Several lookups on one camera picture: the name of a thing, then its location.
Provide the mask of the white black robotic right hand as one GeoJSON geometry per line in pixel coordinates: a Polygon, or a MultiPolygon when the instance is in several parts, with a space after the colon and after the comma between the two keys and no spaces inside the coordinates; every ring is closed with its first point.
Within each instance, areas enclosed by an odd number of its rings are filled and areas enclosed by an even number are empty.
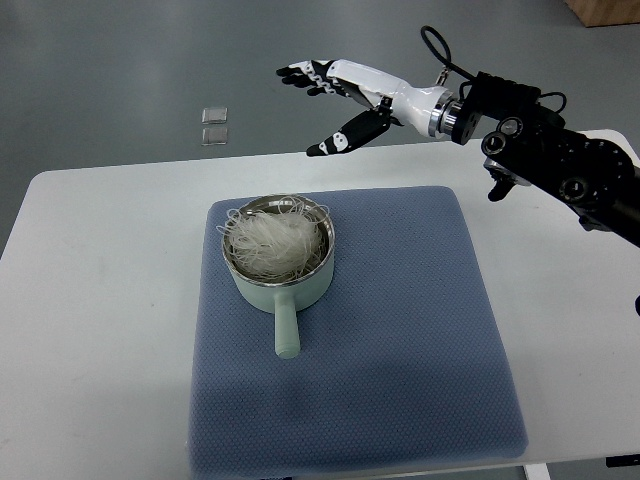
{"type": "Polygon", "coordinates": [[[386,72],[349,60],[305,60],[276,71],[285,85],[350,98],[364,111],[331,136],[306,150],[309,157],[350,153],[385,133],[391,125],[413,126],[426,137],[449,134],[461,103],[442,85],[417,88],[386,72]]]}

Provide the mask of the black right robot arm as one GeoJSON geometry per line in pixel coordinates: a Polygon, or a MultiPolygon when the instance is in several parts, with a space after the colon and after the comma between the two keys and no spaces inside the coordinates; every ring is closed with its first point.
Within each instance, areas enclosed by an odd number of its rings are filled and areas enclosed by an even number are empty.
{"type": "Polygon", "coordinates": [[[481,142],[495,181],[488,198],[506,197],[519,179],[567,205],[584,230],[612,232],[639,243],[639,169],[618,144],[566,129],[543,105],[537,87],[483,72],[445,118],[451,139],[465,144],[481,117],[496,121],[481,142]]]}

